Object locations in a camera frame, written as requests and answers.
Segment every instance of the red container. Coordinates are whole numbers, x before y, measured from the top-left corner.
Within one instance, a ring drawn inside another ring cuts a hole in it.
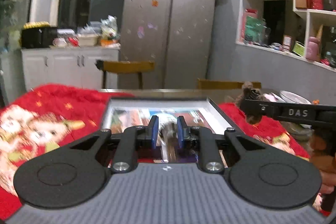
[[[323,10],[323,0],[311,0],[311,9]]]

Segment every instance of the cartoon print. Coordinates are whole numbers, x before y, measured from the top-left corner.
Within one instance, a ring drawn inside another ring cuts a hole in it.
[[[266,143],[266,144],[271,145],[275,148],[283,150],[287,153],[295,155],[294,150],[289,145],[290,138],[289,138],[287,132],[281,134],[280,136],[278,136],[276,138],[273,138],[272,142],[270,141],[270,138],[261,138],[258,135],[254,135],[253,138],[257,139],[260,142]]]
[[[71,130],[81,129],[83,121],[57,119],[53,113],[39,116],[17,105],[0,116],[0,187],[16,195],[13,178],[25,161],[59,147]]]
[[[12,105],[0,116],[0,151],[10,152],[19,143],[18,134],[23,130],[30,119],[37,116],[35,112],[29,112],[23,108]]]

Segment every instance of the kitchen cabinet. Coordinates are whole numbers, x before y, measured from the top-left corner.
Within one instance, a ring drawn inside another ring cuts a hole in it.
[[[38,85],[48,83],[47,51],[22,52],[22,56],[25,57],[22,60],[24,75],[29,76],[25,77],[26,89],[30,90]]]
[[[49,81],[71,85],[78,88],[82,87],[80,67],[81,54],[79,50],[51,50],[47,56],[47,70],[50,72]]]
[[[118,61],[119,50],[102,47],[22,50],[26,89],[46,83],[101,89],[97,59]],[[107,88],[117,88],[117,75],[109,73]]]

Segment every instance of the refrigerator door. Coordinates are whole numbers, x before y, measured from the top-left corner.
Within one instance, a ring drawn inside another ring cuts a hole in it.
[[[154,61],[143,74],[144,89],[161,89],[171,0],[125,0],[121,26],[121,61]],[[137,89],[137,75],[118,75],[118,88]]]
[[[165,89],[194,89],[205,78],[215,0],[173,0]]]

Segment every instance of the white bowl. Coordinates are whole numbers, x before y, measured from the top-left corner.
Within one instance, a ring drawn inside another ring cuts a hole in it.
[[[311,102],[309,102],[307,99],[289,92],[289,91],[284,91],[281,90],[280,91],[280,97],[286,102],[286,103],[293,103],[293,104],[307,104],[307,105],[311,105]],[[311,126],[308,124],[301,124],[304,128],[310,129]]]

